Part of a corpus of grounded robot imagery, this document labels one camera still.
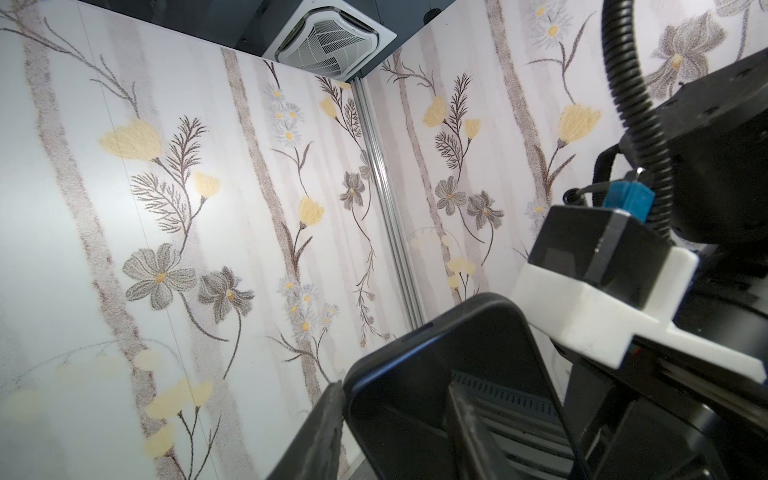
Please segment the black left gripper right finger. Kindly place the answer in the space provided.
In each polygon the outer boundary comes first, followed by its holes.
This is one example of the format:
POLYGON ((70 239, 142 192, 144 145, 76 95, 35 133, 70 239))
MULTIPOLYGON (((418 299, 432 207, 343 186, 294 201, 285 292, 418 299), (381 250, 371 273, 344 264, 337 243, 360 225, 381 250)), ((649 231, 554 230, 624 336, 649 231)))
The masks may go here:
POLYGON ((466 389, 450 383, 445 424, 459 479, 509 479, 510 466, 466 389))

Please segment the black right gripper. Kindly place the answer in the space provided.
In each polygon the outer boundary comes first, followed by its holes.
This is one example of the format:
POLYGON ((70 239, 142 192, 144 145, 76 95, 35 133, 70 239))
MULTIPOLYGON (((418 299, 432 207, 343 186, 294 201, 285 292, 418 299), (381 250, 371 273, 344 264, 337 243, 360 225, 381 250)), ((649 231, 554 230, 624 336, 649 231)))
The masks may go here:
POLYGON ((647 340, 618 369, 557 351, 584 478, 766 478, 766 385, 647 340))

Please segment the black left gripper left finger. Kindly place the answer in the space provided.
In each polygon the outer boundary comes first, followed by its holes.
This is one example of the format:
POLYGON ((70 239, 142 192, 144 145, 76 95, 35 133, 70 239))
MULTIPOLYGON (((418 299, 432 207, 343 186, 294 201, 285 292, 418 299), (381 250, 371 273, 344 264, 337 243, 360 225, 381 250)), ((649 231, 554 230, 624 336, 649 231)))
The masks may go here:
POLYGON ((345 401, 342 383, 330 384, 267 480, 337 478, 345 401))

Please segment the phone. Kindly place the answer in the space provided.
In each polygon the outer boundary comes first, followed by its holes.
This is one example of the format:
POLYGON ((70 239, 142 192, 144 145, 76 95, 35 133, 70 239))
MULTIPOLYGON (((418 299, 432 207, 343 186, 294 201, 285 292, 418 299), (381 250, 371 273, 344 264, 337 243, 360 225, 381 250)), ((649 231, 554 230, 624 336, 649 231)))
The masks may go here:
POLYGON ((345 420, 380 479, 584 479, 521 310, 476 295, 349 370, 345 420))

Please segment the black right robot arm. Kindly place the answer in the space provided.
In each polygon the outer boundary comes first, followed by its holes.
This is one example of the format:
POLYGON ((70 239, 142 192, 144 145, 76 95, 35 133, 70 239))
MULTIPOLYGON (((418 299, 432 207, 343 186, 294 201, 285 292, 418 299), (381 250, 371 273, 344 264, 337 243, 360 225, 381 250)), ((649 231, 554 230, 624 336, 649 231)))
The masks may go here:
MULTIPOLYGON (((681 330, 767 358, 767 54, 683 85, 657 108, 672 154, 671 226, 704 249, 681 330)), ((565 416, 588 479, 763 479, 767 386, 637 337, 620 367, 576 358, 565 416)))

